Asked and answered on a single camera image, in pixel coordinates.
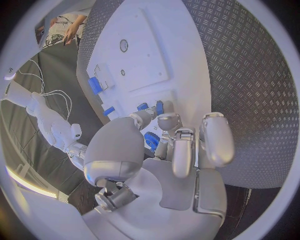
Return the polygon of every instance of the diamond plate metal surface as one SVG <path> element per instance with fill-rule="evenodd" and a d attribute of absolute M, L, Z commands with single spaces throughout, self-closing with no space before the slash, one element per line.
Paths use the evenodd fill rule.
<path fill-rule="evenodd" d="M 122 0 L 98 0 L 78 53 L 78 81 L 97 39 Z M 212 111 L 233 132 L 234 161 L 219 168 L 224 182 L 245 188 L 282 186 L 294 159 L 299 109 L 281 51 L 260 22 L 235 0 L 183 0 L 201 37 L 210 75 Z"/>

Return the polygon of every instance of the blue part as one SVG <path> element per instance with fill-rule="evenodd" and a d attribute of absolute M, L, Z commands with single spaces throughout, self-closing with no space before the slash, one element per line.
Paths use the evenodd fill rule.
<path fill-rule="evenodd" d="M 137 106 L 137 110 L 138 111 L 141 111 L 141 110 L 145 110 L 145 109 L 148 109 L 148 104 L 147 103 L 142 103 L 141 105 Z"/>
<path fill-rule="evenodd" d="M 162 101 L 157 101 L 157 103 L 156 103 L 156 111 L 157 111 L 157 116 L 164 113 L 164 105 L 163 105 Z"/>
<path fill-rule="evenodd" d="M 148 131 L 145 133 L 144 138 L 146 144 L 151 148 L 151 152 L 155 152 L 161 140 L 160 137 L 157 136 L 155 133 Z"/>
<path fill-rule="evenodd" d="M 104 116 L 107 116 L 108 114 L 112 113 L 114 110 L 115 110 L 115 108 L 114 108 L 113 106 L 111 106 L 109 109 L 106 109 L 106 110 L 103 112 L 103 115 L 104 115 Z"/>
<path fill-rule="evenodd" d="M 95 95 L 97 95 L 97 94 L 103 92 L 103 89 L 102 89 L 102 87 L 100 86 L 100 83 L 99 83 L 98 79 L 97 79 L 95 76 L 91 77 L 91 78 L 88 80 L 88 83 L 89 83 L 89 85 L 90 85 L 90 87 L 91 87 L 91 89 L 92 89 L 92 92 L 93 92 Z"/>

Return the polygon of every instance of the white robot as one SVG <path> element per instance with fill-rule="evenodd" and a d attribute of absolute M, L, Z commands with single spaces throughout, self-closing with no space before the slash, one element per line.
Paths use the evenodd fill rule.
<path fill-rule="evenodd" d="M 77 142 L 80 126 L 49 109 L 42 95 L 11 81 L 3 99 L 25 107 L 48 143 L 67 153 L 91 185 L 102 188 L 95 195 L 99 206 L 86 219 L 103 239 L 120 239 L 120 232 L 123 239 L 213 239 L 224 222 L 226 191 L 214 168 L 229 164 L 235 150 L 221 113 L 204 116 L 196 139 L 196 130 L 183 126 L 166 102 L 159 116 L 152 107 L 110 121 L 85 146 Z M 155 157 L 143 161 L 140 131 L 155 118 L 163 136 Z M 196 155 L 210 166 L 195 167 Z M 108 232 L 107 224 L 115 230 Z"/>

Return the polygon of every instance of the gray mat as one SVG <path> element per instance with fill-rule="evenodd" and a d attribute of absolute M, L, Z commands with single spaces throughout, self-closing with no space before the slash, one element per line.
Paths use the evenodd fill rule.
<path fill-rule="evenodd" d="M 83 31 L 77 77 L 101 118 L 101 100 L 87 81 L 87 65 L 105 24 L 122 0 L 98 0 Z M 203 42 L 212 111 L 231 126 L 236 154 L 219 168 L 224 182 L 245 188 L 282 186 L 298 141 L 298 101 L 281 51 L 266 29 L 235 0 L 183 0 Z"/>

